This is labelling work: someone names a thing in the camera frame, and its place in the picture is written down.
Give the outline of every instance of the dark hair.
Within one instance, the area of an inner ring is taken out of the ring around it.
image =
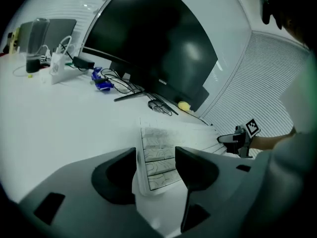
[[[305,44],[310,49],[316,48],[317,34],[315,28],[316,0],[268,0],[275,11],[294,20],[300,27]]]

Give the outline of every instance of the person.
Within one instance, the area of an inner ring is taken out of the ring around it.
[[[264,13],[272,14],[279,29],[282,27],[294,39],[302,43],[311,51],[311,56],[316,53],[316,31],[315,31],[315,0],[266,0],[267,10]],[[310,101],[316,101],[315,89],[312,90]],[[293,127],[287,135],[277,137],[260,137],[255,136],[250,144],[250,148],[259,150],[270,150],[275,147],[280,141],[292,137],[296,134],[296,129]]]

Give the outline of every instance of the desk surface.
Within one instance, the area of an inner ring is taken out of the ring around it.
[[[38,73],[14,76],[24,64],[21,54],[0,58],[0,179],[15,202],[66,164],[135,147],[139,117],[203,124],[180,110],[153,112],[146,96],[114,102],[122,95],[98,91],[88,75],[56,85],[42,84]]]

